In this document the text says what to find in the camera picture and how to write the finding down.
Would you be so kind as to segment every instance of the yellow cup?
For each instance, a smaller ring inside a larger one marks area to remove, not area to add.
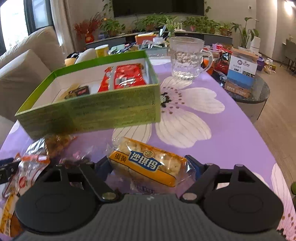
[[[109,44],[104,44],[95,48],[98,57],[108,56]]]

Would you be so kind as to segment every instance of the curtain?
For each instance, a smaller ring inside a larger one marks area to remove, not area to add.
[[[50,6],[57,38],[66,58],[74,52],[74,47],[67,22],[65,4],[63,0],[50,0]]]

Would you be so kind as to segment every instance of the sachima snack package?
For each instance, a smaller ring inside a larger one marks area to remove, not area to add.
[[[118,175],[130,178],[139,192],[172,193],[173,188],[195,176],[184,157],[122,137],[116,140],[108,159]]]

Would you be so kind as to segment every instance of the wooden floor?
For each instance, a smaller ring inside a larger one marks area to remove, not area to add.
[[[254,125],[290,187],[296,181],[296,75],[292,76],[287,66],[275,64],[276,74],[259,74],[271,94]]]

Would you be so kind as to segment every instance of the snack bag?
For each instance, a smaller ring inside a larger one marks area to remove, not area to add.
[[[126,64],[108,67],[98,92],[145,85],[141,64]]]
[[[32,143],[25,155],[42,155],[54,158],[65,149],[75,137],[71,135],[46,135]]]
[[[195,170],[186,158],[126,137],[108,156],[115,173],[132,180],[143,193],[170,193]]]
[[[7,189],[2,192],[3,197],[7,197],[8,193],[10,194],[6,200],[0,222],[0,232],[10,237],[15,237],[22,232],[14,213],[17,200],[33,186],[37,177],[50,163],[48,156],[29,155],[21,158],[17,154],[15,159],[21,159],[21,162]]]

